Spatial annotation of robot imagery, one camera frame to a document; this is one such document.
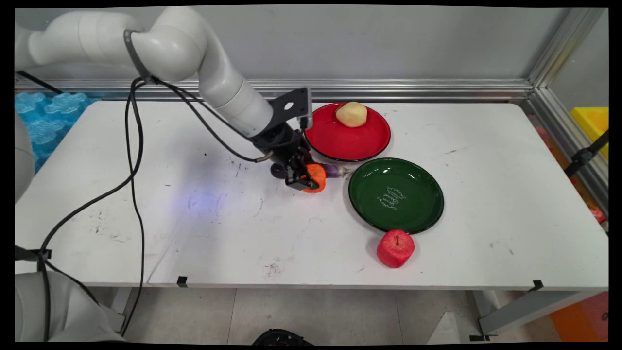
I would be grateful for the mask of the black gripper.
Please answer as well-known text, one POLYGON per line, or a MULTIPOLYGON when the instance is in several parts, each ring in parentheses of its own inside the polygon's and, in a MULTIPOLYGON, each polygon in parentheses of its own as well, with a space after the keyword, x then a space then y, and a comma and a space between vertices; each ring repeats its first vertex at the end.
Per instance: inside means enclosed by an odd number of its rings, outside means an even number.
POLYGON ((284 179, 289 188, 299 191, 316 190, 319 184, 309 171, 312 162, 311 147, 304 137, 304 132, 294 129, 286 122, 252 137, 251 143, 263 153, 260 162, 271 161, 270 173, 273 177, 284 179), (304 166, 293 167, 291 159, 304 166))

